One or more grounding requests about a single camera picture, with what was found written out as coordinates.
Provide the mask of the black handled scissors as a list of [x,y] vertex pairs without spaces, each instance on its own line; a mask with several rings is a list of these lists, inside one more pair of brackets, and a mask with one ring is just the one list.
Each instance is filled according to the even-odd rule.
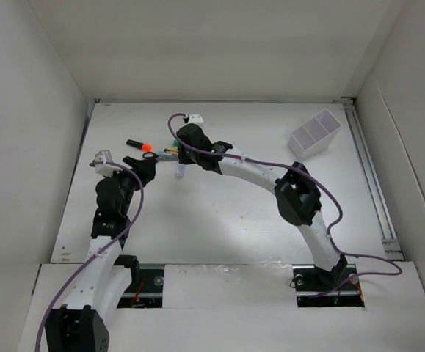
[[178,160],[178,155],[175,153],[146,152],[146,153],[143,153],[142,157],[144,159],[153,159],[157,161],[177,161]]

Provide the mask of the white three-compartment container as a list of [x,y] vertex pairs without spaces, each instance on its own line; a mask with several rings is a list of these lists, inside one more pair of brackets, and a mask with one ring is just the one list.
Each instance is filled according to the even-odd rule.
[[306,159],[326,150],[341,128],[339,120],[328,110],[321,110],[292,131],[288,148],[298,159]]

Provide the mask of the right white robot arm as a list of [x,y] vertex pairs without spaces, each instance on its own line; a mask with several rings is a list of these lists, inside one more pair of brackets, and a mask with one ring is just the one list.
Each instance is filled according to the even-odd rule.
[[248,161],[232,144],[211,142],[194,123],[176,132],[181,164],[197,164],[206,171],[236,177],[259,186],[275,196],[280,216],[302,234],[316,267],[314,275],[320,290],[330,290],[343,280],[347,261],[331,244],[322,215],[321,193],[309,180],[303,164],[295,162],[292,170],[280,170]]

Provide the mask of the yellow black utility knife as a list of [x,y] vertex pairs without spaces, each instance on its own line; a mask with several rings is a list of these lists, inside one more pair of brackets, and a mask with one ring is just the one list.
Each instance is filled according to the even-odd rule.
[[172,153],[172,154],[176,154],[176,155],[179,154],[179,151],[178,150],[173,150],[173,149],[165,148],[164,151],[166,153]]

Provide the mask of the orange highlighter marker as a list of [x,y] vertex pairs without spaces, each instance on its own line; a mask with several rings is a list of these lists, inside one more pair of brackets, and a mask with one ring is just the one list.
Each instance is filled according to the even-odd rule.
[[142,143],[142,142],[138,142],[138,141],[134,141],[132,139],[128,139],[126,141],[126,144],[130,147],[136,148],[138,150],[141,150],[145,153],[148,153],[152,150],[152,146],[146,143]]

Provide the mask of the aluminium side rail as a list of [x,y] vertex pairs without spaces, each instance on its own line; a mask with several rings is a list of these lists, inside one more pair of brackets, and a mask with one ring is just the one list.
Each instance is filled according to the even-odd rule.
[[399,262],[404,261],[402,248],[399,245],[374,163],[371,159],[365,136],[363,135],[362,126],[355,107],[355,100],[345,98],[341,100],[341,104],[343,106],[353,142],[355,144],[355,149],[360,160],[363,175],[369,189],[371,202],[377,215],[380,237],[385,254],[389,260]]

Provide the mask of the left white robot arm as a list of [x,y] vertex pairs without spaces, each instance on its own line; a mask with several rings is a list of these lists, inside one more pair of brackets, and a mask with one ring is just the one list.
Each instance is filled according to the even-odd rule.
[[45,340],[49,351],[109,349],[107,321],[124,292],[136,289],[141,280],[137,257],[122,253],[136,221],[128,210],[134,193],[145,194],[156,164],[155,157],[128,156],[116,164],[108,150],[95,155],[90,165],[102,178],[95,187],[97,208],[87,257],[49,304],[36,348]]

